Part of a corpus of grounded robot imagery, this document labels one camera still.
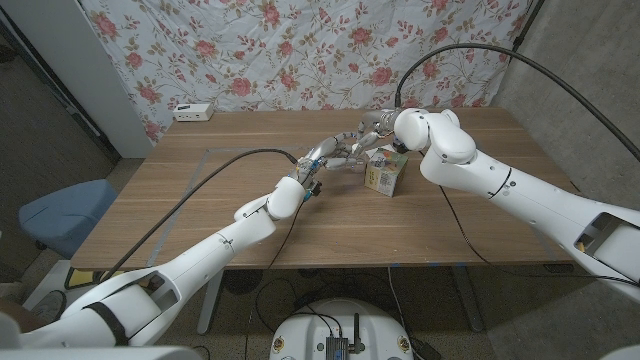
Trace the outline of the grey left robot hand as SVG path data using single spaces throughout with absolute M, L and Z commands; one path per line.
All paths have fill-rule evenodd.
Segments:
M 352 153 L 352 146 L 345 143 L 346 139 L 354 137 L 355 134 L 352 132 L 342 132 L 321 141 L 297 161 L 289 177 L 301 185 L 309 185 L 321 168 L 329 171 L 343 168 L 354 170 L 363 164 L 362 160 Z

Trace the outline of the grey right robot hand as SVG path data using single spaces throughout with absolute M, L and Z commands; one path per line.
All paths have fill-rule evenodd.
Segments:
M 366 147 L 373 145 L 378 139 L 392 134 L 399 114 L 399 110 L 389 109 L 365 112 L 357 127 L 357 141 L 352 146 L 351 155 L 358 157 Z

